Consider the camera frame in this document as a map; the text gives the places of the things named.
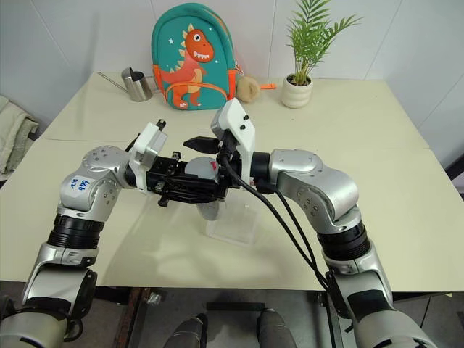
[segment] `black cable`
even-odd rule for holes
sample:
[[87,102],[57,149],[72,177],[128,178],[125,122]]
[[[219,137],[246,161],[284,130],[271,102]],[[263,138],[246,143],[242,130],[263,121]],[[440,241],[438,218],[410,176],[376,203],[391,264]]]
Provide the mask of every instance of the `black cable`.
[[138,137],[140,136],[140,133],[137,135],[137,137],[135,139],[133,139],[130,144],[128,145],[128,147],[125,148],[124,151],[126,152],[129,152],[132,148],[133,148],[133,145],[136,143]]
[[221,159],[221,162],[224,165],[224,167],[226,168],[229,175],[232,176],[232,178],[237,182],[237,184],[242,186],[244,189],[246,189],[253,196],[257,197],[274,214],[275,218],[282,225],[283,229],[285,230],[285,232],[287,233],[287,235],[291,239],[291,242],[293,243],[293,245],[297,248],[298,252],[303,257],[304,261],[306,261],[306,263],[315,272],[316,278],[318,279],[320,285],[324,288],[324,290],[328,291],[327,285],[323,281],[321,281],[321,279],[318,276],[318,272],[319,272],[318,269],[313,265],[311,260],[308,258],[308,256],[305,254],[305,252],[303,251],[301,246],[298,244],[298,241],[295,239],[293,233],[290,231],[290,228],[287,226],[287,224],[285,223],[285,221],[283,220],[281,215],[278,213],[278,211],[275,209],[275,207],[272,205],[272,203],[270,203],[268,201],[268,199],[266,197],[264,197],[260,192],[256,191],[248,183],[243,181],[243,179],[235,172],[235,170],[233,170],[233,168],[231,167],[231,164],[229,163],[227,157],[223,157]]
[[293,210],[291,210],[291,208],[289,206],[289,203],[287,202],[287,200],[285,199],[283,194],[278,189],[273,188],[273,191],[274,191],[275,194],[277,194],[278,198],[281,200],[282,204],[284,205],[285,209],[287,210],[288,214],[290,215],[291,220],[293,221],[293,223],[297,227],[299,235],[302,237],[304,245],[306,246],[306,249],[307,249],[308,253],[310,254],[311,261],[312,261],[312,263],[314,265],[314,268],[315,268],[314,271],[315,271],[316,277],[318,277],[318,280],[320,282],[324,283],[325,285],[328,285],[326,277],[324,277],[324,275],[322,275],[320,273],[320,271],[318,270],[318,263],[316,262],[316,258],[314,256],[314,252],[312,251],[311,245],[310,245],[309,241],[307,240],[305,232],[303,232],[303,229],[302,229],[301,225],[299,224],[299,222],[297,220],[297,217],[293,213]]
[[422,321],[420,322],[420,328],[422,328],[423,322],[426,320],[426,315],[427,315],[427,311],[428,311],[428,306],[430,305],[430,300],[431,300],[431,299],[432,299],[432,296],[430,296],[430,297],[428,298],[427,305],[426,305],[426,310],[425,310],[425,312],[423,313]]
[[64,338],[63,342],[75,341],[76,339],[78,339],[80,337],[80,335],[82,335],[82,333],[84,332],[84,324],[82,323],[81,319],[72,319],[72,320],[70,320],[70,322],[68,324],[67,332],[70,333],[74,329],[74,326],[76,326],[76,325],[78,326],[78,332],[76,333],[76,335],[74,335],[72,337]]
[[16,310],[13,300],[8,295],[0,297],[0,322],[15,313]]

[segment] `white wall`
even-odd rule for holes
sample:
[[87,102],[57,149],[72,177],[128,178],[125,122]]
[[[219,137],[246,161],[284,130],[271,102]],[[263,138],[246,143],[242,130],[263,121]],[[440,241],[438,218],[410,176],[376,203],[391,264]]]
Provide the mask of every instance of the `white wall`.
[[[92,71],[151,74],[156,19],[180,0],[0,0],[0,94],[49,124]],[[203,0],[228,25],[246,73],[283,76],[293,0]],[[464,1],[332,0],[362,24],[336,40],[319,78],[383,78],[440,159],[464,152]]]

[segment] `gray cloth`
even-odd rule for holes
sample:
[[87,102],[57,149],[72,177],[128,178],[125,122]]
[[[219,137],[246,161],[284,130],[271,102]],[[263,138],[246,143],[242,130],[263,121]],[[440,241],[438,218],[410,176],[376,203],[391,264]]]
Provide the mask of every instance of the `gray cloth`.
[[38,123],[20,107],[0,96],[0,180],[6,180],[17,168],[35,133]]

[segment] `robot leg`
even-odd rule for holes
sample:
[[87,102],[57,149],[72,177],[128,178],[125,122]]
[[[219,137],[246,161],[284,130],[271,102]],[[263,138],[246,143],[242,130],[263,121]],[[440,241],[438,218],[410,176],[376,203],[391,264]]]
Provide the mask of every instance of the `robot leg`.
[[258,319],[260,348],[297,348],[282,317],[272,309],[263,310]]
[[208,320],[199,314],[180,324],[167,340],[164,348],[205,348]]

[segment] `green palm leaf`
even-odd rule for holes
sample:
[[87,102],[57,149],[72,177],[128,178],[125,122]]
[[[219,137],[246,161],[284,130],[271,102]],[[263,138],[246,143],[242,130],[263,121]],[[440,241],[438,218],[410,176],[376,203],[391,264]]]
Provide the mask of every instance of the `green palm leaf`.
[[359,23],[361,18],[354,15],[342,18],[333,25],[328,20],[330,0],[299,0],[300,11],[294,11],[294,17],[287,25],[287,46],[294,51],[294,82],[303,86],[312,68],[322,61],[335,37],[346,28]]

